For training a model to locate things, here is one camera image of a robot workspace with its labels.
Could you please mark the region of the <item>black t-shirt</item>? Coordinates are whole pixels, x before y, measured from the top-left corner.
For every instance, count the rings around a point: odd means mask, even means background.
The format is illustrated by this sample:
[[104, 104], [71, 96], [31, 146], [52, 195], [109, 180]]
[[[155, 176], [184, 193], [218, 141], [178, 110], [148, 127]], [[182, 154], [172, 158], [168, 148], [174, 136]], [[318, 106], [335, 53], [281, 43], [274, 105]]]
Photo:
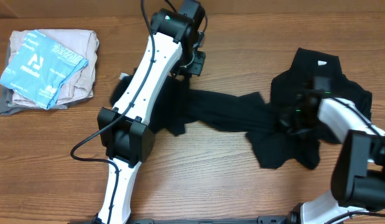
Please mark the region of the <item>black t-shirt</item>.
[[167, 77], [155, 101], [149, 128], [185, 134], [186, 124], [201, 121], [218, 131], [245, 133], [260, 167], [278, 169], [289, 159], [314, 170], [320, 142], [277, 127], [277, 113], [258, 92], [243, 96], [190, 88], [188, 78]]

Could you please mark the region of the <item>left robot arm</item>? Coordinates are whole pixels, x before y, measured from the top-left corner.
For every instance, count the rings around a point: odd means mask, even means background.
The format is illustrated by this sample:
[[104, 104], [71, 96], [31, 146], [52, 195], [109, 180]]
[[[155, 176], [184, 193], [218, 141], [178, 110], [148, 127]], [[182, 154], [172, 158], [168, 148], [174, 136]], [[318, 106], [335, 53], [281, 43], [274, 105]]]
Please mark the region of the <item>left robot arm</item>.
[[155, 142], [149, 129], [154, 103], [170, 73], [200, 75], [205, 53], [198, 50], [206, 13], [198, 1], [184, 1], [177, 12], [161, 9], [152, 16], [144, 56], [129, 86], [111, 109], [98, 114], [101, 143], [109, 160], [101, 210], [93, 223], [127, 223], [137, 172]]

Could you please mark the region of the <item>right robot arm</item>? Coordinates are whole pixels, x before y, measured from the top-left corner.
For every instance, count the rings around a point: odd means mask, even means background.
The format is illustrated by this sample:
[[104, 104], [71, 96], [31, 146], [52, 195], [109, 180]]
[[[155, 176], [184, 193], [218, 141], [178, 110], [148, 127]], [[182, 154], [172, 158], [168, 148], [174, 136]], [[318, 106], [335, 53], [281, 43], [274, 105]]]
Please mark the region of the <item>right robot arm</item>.
[[289, 90], [294, 96], [294, 125], [323, 126], [341, 143], [330, 190], [300, 203], [284, 223], [343, 223], [362, 215], [385, 218], [385, 131], [375, 126], [346, 98], [330, 89], [330, 80], [315, 77], [308, 87]]

